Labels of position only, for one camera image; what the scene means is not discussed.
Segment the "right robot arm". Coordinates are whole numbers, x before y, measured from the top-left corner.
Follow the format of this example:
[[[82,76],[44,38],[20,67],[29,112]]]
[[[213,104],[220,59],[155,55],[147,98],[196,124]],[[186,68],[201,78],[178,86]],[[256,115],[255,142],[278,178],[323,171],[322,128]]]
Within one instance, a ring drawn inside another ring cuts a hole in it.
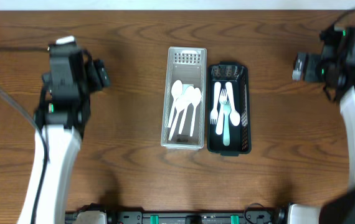
[[[329,101],[339,105],[346,128],[349,154],[348,192],[324,204],[311,207],[293,203],[279,217],[286,223],[355,223],[355,27],[338,29],[330,25],[319,35],[320,54],[300,52],[292,79],[322,83]]]

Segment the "white plastic fork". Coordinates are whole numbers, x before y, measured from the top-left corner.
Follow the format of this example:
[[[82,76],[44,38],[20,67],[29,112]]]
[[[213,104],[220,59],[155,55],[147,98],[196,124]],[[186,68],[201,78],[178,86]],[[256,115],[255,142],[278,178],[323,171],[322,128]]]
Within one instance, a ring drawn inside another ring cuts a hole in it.
[[[219,109],[218,120],[215,128],[215,133],[217,135],[222,134],[222,123],[224,118],[223,112],[224,112],[224,105],[226,100],[227,100],[227,90],[224,88],[222,89],[219,97],[220,109]]]
[[[229,130],[229,115],[231,112],[231,107],[229,102],[226,101],[224,103],[224,130],[223,130],[223,145],[229,146],[230,145],[230,130]]]

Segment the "white plastic utensil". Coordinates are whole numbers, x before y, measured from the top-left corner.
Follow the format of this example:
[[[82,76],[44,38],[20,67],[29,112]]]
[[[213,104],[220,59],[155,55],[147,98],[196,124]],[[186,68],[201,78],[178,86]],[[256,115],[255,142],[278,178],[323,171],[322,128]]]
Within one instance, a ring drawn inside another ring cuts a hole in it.
[[[217,118],[218,118],[217,106],[218,106],[218,102],[219,102],[220,89],[221,89],[221,83],[215,82],[214,83],[214,94],[213,94],[213,100],[212,100],[212,110],[210,113],[210,116],[211,116],[210,122],[213,125],[215,125],[217,123]]]

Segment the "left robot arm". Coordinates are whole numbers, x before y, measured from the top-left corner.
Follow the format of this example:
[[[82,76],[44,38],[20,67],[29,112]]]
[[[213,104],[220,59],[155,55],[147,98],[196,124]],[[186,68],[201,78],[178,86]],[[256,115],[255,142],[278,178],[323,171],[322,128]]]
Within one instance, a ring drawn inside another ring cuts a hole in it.
[[[49,45],[34,112],[35,153],[18,223],[64,223],[73,165],[90,119],[90,95],[110,85],[102,60],[76,42]]]

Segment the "white plastic spoon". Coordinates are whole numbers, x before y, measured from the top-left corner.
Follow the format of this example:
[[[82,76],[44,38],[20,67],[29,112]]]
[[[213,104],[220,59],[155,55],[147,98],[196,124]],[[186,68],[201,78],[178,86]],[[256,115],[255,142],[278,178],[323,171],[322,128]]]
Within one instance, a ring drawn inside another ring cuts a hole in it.
[[[176,101],[177,101],[178,97],[180,97],[182,95],[182,91],[183,91],[182,81],[176,80],[173,83],[172,88],[171,88],[171,95],[173,97],[173,103],[171,106],[171,111],[170,111],[169,120],[168,120],[168,127],[169,128],[172,126]]]
[[[196,122],[196,109],[199,103],[201,102],[202,93],[199,88],[195,88],[192,92],[192,100],[191,104],[193,105],[193,112],[192,112],[192,120],[191,120],[191,128],[190,128],[190,137],[193,137],[194,134],[194,126]]]
[[[238,126],[240,124],[240,115],[235,109],[235,102],[234,102],[234,92],[233,86],[231,82],[225,83],[225,88],[227,90],[227,97],[230,104],[231,112],[229,115],[230,121],[234,126]]]
[[[194,87],[190,87],[186,90],[186,92],[183,94],[183,100],[184,100],[184,110],[181,118],[181,122],[179,125],[179,132],[178,134],[182,134],[184,123],[186,121],[186,114],[187,114],[187,108],[189,104],[191,103],[190,97],[192,95],[192,92],[194,91]]]
[[[183,96],[180,96],[176,101],[176,115],[173,119],[173,124],[171,126],[171,131],[169,133],[169,137],[168,137],[169,141],[172,140],[172,138],[173,138],[174,132],[176,130],[176,125],[178,122],[179,115],[183,110],[184,110],[184,100],[183,100]]]

